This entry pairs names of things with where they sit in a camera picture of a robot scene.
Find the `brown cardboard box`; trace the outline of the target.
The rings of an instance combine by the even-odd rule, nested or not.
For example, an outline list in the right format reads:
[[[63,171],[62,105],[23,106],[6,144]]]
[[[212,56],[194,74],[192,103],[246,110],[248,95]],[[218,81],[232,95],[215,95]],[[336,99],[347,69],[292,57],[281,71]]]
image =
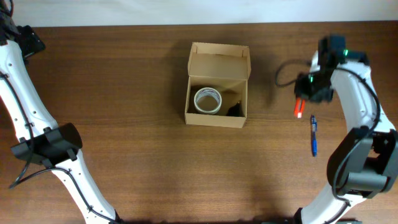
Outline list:
[[[248,116],[248,80],[251,58],[248,46],[194,42],[188,65],[188,86],[184,109],[185,123],[202,126],[242,128]],[[218,90],[222,96],[217,114],[198,113],[195,93],[204,87]],[[241,117],[227,116],[228,109],[241,102]]]

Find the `orange utility knife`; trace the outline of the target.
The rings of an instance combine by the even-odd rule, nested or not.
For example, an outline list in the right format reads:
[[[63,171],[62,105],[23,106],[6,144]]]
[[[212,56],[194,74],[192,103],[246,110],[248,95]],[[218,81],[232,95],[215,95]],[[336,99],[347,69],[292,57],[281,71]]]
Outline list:
[[[305,108],[305,100],[301,98],[296,98],[295,107],[294,107],[294,116],[296,118],[301,118],[303,115],[304,108]]]

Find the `white tape roll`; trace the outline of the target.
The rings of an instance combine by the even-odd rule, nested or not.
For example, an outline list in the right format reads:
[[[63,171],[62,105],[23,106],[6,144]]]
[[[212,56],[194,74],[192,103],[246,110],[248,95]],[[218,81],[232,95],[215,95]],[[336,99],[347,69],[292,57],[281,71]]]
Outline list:
[[[218,90],[204,87],[195,93],[193,102],[198,113],[213,115],[219,112],[223,100]]]

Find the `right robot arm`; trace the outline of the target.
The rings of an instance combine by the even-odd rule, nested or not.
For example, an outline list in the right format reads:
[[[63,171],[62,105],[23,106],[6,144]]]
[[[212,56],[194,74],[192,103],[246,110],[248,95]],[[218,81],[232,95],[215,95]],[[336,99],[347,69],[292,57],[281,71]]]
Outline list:
[[[397,130],[382,110],[367,55],[348,50],[343,36],[324,37],[294,93],[314,103],[337,94],[347,128],[328,160],[326,185],[297,210],[294,222],[337,223],[355,205],[390,191],[397,179]]]

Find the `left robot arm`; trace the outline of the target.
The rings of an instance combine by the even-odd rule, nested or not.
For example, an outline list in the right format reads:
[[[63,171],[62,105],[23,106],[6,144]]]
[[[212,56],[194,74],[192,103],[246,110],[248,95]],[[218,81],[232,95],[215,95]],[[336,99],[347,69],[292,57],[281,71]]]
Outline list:
[[[122,223],[93,180],[77,128],[58,125],[42,103],[29,74],[28,57],[45,49],[30,26],[12,20],[14,3],[1,1],[1,99],[12,119],[18,144],[11,151],[25,161],[11,189],[51,172],[65,186],[86,223]]]

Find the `black glue bottle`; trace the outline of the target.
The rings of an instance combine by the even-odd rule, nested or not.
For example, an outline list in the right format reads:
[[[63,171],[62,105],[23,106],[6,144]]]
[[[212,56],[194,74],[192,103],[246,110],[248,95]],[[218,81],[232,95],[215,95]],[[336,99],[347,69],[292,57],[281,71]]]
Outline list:
[[[238,101],[234,106],[230,107],[227,112],[227,116],[231,117],[241,117],[242,114],[242,106],[241,102]]]

